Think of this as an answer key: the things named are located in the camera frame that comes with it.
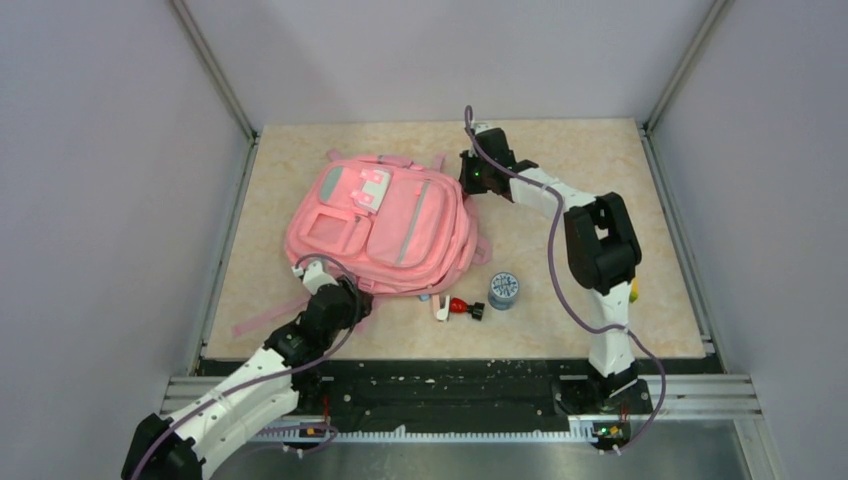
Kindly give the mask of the pink student backpack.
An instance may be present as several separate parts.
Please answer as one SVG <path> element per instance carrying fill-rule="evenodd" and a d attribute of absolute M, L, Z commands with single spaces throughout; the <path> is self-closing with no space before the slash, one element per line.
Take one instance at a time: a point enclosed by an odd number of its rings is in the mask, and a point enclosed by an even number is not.
<path fill-rule="evenodd" d="M 344 157 L 328 164 L 295 210 L 283 237 L 289 263 L 313 253 L 351 271 L 378 297 L 447 290 L 473 264 L 491 260 L 473 199 L 442 170 L 394 155 Z"/>

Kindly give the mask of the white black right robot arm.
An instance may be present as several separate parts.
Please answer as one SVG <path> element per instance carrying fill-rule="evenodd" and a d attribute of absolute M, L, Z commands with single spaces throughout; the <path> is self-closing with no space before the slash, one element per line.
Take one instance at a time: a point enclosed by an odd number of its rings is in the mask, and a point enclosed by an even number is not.
<path fill-rule="evenodd" d="M 471 146 L 460 155 L 463 190 L 538 210 L 552 221 L 551 238 L 564 232 L 569 270 L 590 306 L 588 318 L 575 320 L 592 336 L 586 397 L 594 409 L 614 411 L 638 380 L 629 305 L 642 251 L 623 198 L 578 190 L 530 160 L 517 160 L 501 128 L 469 121 L 465 132 Z"/>

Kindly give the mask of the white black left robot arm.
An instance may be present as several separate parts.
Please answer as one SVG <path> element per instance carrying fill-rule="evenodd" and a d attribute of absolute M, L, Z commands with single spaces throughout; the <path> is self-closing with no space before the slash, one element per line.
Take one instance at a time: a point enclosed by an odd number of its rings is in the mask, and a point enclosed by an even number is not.
<path fill-rule="evenodd" d="M 272 421 L 319 404 L 320 386 L 299 375 L 339 349 L 341 333 L 372 311 L 374 297 L 345 277 L 322 285 L 254 354 L 188 406 L 136 427 L 123 479 L 210 479 Z"/>

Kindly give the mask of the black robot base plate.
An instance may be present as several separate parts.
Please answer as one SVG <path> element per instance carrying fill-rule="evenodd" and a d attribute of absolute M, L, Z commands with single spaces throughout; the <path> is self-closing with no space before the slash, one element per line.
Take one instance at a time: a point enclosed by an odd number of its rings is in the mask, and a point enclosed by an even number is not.
<path fill-rule="evenodd" d="M 296 375 L 294 412 L 342 433 L 565 432 L 588 374 L 575 359 L 330 360 Z"/>

